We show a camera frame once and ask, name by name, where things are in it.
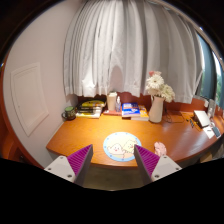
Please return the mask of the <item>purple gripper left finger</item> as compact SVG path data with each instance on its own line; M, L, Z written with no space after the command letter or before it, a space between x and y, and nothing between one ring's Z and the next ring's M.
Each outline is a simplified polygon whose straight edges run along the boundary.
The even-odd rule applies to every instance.
M93 145L90 144L68 157L58 156L45 171L82 186L93 156Z

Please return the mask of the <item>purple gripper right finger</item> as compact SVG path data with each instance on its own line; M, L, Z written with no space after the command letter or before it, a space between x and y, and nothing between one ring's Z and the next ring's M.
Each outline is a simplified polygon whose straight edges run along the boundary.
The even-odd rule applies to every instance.
M144 185L181 170L181 167L167 155L159 157L142 146L134 146L134 156Z

